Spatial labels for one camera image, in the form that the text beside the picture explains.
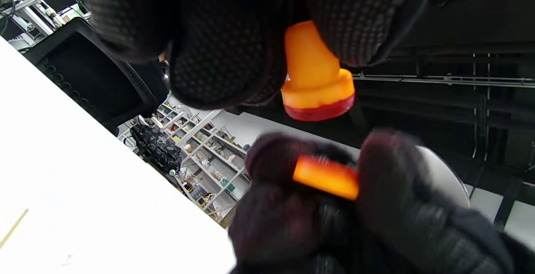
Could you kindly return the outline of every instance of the cable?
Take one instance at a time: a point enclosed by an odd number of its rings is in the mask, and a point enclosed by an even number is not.
[[[79,15],[80,17],[82,17],[82,19],[85,19],[84,16],[83,16],[82,14],[80,14],[77,10],[73,9],[72,7],[68,7],[67,9],[63,10],[63,11],[61,12],[61,15],[62,15],[62,16],[65,15],[66,10],[68,10],[68,9],[73,10],[74,12],[78,13],[78,15]]]
[[[4,19],[5,21],[4,27],[2,28],[2,31],[0,32],[0,37],[2,37],[4,36],[5,31],[8,29],[9,20],[13,18],[13,15],[15,15],[15,0],[11,0],[11,13],[6,14],[4,12],[0,12],[0,15],[3,16],[2,18],[0,18],[0,20]]]

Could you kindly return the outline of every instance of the ceiling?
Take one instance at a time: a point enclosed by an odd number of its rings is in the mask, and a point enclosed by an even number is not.
[[[533,4],[432,0],[388,60],[374,67],[346,67],[360,74],[357,102],[338,118],[292,120],[280,96],[266,107],[239,112],[356,148],[371,129],[399,129],[435,150],[465,183],[535,205],[534,188],[522,184],[535,184],[535,88],[528,88],[527,80],[535,79],[535,13],[526,10]],[[371,79],[385,75],[398,80],[411,75],[417,81]],[[449,76],[475,76],[479,84],[457,84],[473,79]],[[483,85],[489,81],[496,84]]]

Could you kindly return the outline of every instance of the glove finger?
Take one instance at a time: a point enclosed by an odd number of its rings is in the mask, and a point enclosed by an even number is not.
[[[126,61],[156,59],[176,27],[169,15],[178,11],[175,0],[86,0],[86,4],[97,34]]]
[[[372,133],[359,158],[357,208],[366,227],[422,272],[506,272],[476,234],[456,224],[465,219],[456,216],[461,209],[433,193],[427,178],[416,143],[399,133]],[[418,195],[422,188],[428,196]]]
[[[367,225],[389,231],[415,200],[416,181],[428,170],[416,143],[394,131],[374,131],[359,156],[357,205]]]
[[[306,0],[329,49],[350,66],[386,57],[427,0]]]
[[[173,48],[173,94],[198,109],[260,103],[286,77],[277,0],[182,0],[183,39]]]
[[[270,266],[237,265],[231,274],[345,274],[340,263],[330,256],[314,256],[291,263]]]
[[[317,247],[314,206],[295,192],[254,182],[229,228],[237,263],[283,263],[313,252]]]
[[[314,153],[311,142],[279,133],[265,134],[259,137],[249,150],[246,169],[253,180],[284,185],[292,183],[299,156]]]

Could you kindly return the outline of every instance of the orange plastic part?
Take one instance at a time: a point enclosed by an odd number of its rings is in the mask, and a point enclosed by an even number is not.
[[[287,114],[314,121],[347,112],[353,105],[350,97],[355,95],[353,77],[340,68],[316,25],[310,20],[289,27],[285,44],[289,78],[281,91]]]
[[[300,156],[293,179],[306,186],[347,200],[356,200],[359,196],[357,171],[330,160]]]

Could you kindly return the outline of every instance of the dotted glove fabric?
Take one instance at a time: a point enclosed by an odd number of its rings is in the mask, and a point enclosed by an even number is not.
[[[427,0],[86,0],[109,49],[166,51],[173,94],[199,109],[266,103],[286,78],[284,32],[313,19],[342,63],[381,61]]]
[[[233,273],[513,273],[501,233],[431,190],[404,135],[376,131],[365,141],[356,202],[294,183],[300,155],[355,165],[333,145],[260,137],[246,162],[252,186],[229,228]]]

